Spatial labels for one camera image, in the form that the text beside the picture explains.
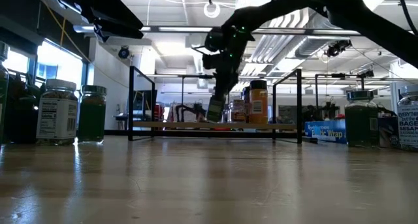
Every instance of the shelf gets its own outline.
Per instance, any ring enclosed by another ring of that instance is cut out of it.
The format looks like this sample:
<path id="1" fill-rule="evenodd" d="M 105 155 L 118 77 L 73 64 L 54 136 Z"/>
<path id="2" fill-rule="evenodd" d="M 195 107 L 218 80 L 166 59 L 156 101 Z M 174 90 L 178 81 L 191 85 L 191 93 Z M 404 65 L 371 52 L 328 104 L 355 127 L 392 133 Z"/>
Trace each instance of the shelf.
<path id="1" fill-rule="evenodd" d="M 215 129 L 215 128 L 229 128 L 229 129 L 281 129 L 281 130 L 295 130 L 296 125 L 289 124 L 264 124 L 264 123 L 164 123 L 151 121 L 136 121 L 133 122 L 133 127 L 168 127 L 168 128 L 201 128 L 201 129 Z"/>

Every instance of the green jar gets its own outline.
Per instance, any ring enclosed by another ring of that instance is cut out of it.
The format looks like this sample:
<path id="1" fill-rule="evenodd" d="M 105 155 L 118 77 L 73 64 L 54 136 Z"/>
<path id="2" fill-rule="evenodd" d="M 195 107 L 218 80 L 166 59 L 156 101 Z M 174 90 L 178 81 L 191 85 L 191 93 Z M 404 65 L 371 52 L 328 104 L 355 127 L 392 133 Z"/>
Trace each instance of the green jar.
<path id="1" fill-rule="evenodd" d="M 81 89 L 78 142 L 101 144 L 105 137 L 106 88 L 84 85 Z"/>
<path id="2" fill-rule="evenodd" d="M 346 135 L 348 146 L 379 147 L 378 106 L 373 92 L 355 91 L 347 94 Z"/>

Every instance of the orange bottle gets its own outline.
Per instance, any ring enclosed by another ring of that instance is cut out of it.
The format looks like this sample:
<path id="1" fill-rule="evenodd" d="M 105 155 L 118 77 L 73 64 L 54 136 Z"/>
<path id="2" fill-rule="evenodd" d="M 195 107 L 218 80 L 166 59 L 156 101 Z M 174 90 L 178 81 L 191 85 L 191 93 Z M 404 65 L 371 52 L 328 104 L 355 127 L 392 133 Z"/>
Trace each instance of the orange bottle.
<path id="1" fill-rule="evenodd" d="M 253 80 L 249 83 L 250 123 L 268 123 L 267 117 L 267 81 Z"/>

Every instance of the table surface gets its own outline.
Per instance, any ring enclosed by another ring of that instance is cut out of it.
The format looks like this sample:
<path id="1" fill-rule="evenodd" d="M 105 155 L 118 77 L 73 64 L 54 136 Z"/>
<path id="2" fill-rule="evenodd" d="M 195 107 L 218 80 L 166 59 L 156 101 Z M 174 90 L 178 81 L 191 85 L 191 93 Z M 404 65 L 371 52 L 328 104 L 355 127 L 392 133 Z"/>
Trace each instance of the table surface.
<path id="1" fill-rule="evenodd" d="M 418 154 L 271 140 L 3 145 L 0 223 L 418 223 Z"/>

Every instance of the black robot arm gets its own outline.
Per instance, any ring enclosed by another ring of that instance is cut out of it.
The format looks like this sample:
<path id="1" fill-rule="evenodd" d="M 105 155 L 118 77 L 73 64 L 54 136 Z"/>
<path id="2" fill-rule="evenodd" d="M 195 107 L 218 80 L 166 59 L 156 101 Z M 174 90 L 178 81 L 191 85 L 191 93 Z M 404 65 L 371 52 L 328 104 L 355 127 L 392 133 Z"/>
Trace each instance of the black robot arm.
<path id="1" fill-rule="evenodd" d="M 213 52 L 220 51 L 217 56 L 204 56 L 203 60 L 205 68 L 216 69 L 218 73 L 209 111 L 212 103 L 217 106 L 213 109 L 223 106 L 225 95 L 238 82 L 238 68 L 247 41 L 251 40 L 251 31 L 269 20 L 306 7 L 327 17 L 333 25 L 358 31 L 399 58 L 418 67 L 414 48 L 418 37 L 374 14 L 363 0 L 272 0 L 259 7 L 236 10 L 221 28 L 214 28 L 209 32 L 205 47 Z M 237 36 L 241 33 L 243 35 L 239 38 L 240 42 L 237 42 Z"/>
<path id="2" fill-rule="evenodd" d="M 120 0 L 56 0 L 83 20 L 94 25 L 96 37 L 106 42 L 111 36 L 141 39 L 142 22 Z"/>

